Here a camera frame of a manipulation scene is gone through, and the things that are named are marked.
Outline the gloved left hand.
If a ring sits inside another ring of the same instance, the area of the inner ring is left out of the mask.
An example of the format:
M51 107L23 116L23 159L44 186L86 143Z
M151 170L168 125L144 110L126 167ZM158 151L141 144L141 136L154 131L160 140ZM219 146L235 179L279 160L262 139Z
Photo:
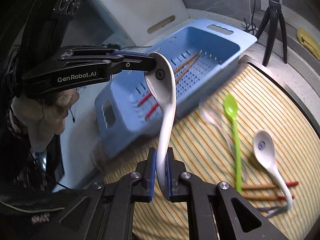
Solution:
M73 88L54 93L40 101L25 95L13 99L14 116L27 127L34 152L44 151L54 135L63 133L68 110L79 98L79 93Z

